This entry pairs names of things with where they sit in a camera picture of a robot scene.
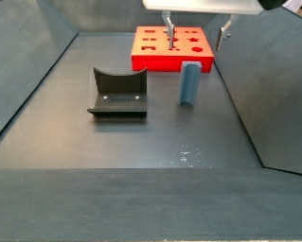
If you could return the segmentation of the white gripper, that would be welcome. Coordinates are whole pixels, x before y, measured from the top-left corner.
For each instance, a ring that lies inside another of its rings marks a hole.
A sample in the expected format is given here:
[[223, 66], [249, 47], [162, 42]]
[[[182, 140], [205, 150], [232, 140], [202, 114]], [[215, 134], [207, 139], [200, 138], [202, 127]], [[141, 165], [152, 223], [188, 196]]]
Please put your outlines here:
[[237, 14], [257, 15], [264, 8], [259, 0], [144, 0], [146, 9], [162, 10], [162, 20], [166, 25], [169, 46], [174, 48], [174, 24], [172, 11], [190, 11], [232, 14], [228, 22], [220, 29], [217, 50], [221, 50], [223, 41], [232, 36], [229, 28], [239, 21]]

